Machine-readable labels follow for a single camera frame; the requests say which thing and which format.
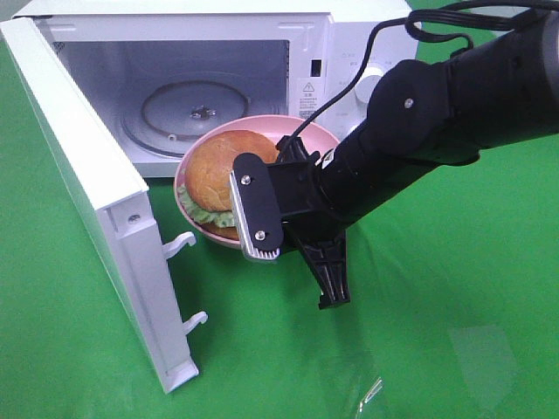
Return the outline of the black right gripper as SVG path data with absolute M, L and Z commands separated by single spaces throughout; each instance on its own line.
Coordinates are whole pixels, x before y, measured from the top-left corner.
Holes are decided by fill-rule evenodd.
M 303 140 L 284 135 L 275 163 L 266 166 L 279 205 L 280 224 L 320 287 L 318 307 L 351 300 L 347 270 L 349 170 L 344 161 L 326 163 L 309 154 Z

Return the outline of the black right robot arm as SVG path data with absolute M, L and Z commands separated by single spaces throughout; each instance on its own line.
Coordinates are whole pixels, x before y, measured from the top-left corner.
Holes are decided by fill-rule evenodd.
M 279 142 L 271 166 L 287 243 L 304 257 L 320 308 L 350 299 L 346 229 L 441 166 L 465 166 L 480 152 L 558 131 L 558 4 L 524 1 L 513 17 L 480 14 L 482 2 L 414 10 L 398 20 L 421 42 L 495 30 L 446 61 L 406 59 L 376 85 L 365 120 L 315 158 L 297 134 Z

